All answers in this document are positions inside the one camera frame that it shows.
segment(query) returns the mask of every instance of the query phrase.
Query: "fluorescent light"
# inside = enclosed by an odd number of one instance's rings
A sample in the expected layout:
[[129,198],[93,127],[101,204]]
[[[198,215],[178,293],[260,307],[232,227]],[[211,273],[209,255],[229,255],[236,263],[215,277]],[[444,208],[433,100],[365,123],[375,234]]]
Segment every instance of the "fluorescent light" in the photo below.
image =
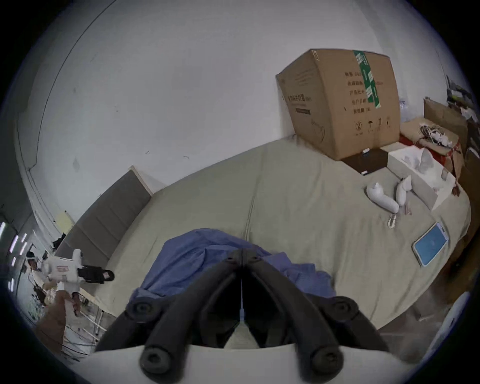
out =
[[7,225],[5,224],[5,222],[2,222],[2,224],[0,225],[0,237],[1,237],[1,234],[3,233],[3,230],[5,229]]
[[15,248],[15,245],[17,244],[18,241],[18,235],[13,238],[12,245],[10,246],[10,253],[13,252],[13,249]]
[[24,243],[23,246],[22,246],[22,249],[20,249],[20,256],[23,255],[24,251],[25,251],[25,248],[27,247],[27,244],[28,243]]

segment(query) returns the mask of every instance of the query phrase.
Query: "bed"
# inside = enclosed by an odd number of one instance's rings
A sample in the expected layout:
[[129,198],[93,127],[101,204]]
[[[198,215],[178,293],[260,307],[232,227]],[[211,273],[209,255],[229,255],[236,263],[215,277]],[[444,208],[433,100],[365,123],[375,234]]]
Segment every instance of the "bed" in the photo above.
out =
[[[398,178],[387,168],[362,176],[297,136],[254,148],[155,193],[106,262],[115,280],[89,293],[118,316],[166,240],[215,228],[271,253],[286,252],[294,263],[315,263],[332,276],[337,295],[355,300],[380,328],[435,279],[467,231],[470,205],[460,188],[458,197],[449,196],[430,212],[409,192],[412,215],[400,216],[391,229],[390,214],[365,194],[372,181],[393,196]],[[436,221],[450,240],[421,268],[411,245]]]

